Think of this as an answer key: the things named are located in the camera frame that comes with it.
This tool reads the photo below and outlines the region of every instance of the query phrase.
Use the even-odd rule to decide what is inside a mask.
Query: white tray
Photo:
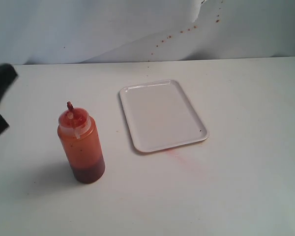
[[[208,138],[207,129],[175,80],[124,87],[119,94],[138,151],[152,152]]]

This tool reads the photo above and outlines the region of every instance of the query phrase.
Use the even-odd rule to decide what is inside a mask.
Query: table surface
[[[0,105],[0,236],[295,236],[295,58],[15,68]],[[165,79],[210,136],[142,155],[118,92]],[[69,100],[97,123],[106,171],[90,185],[57,136]]]

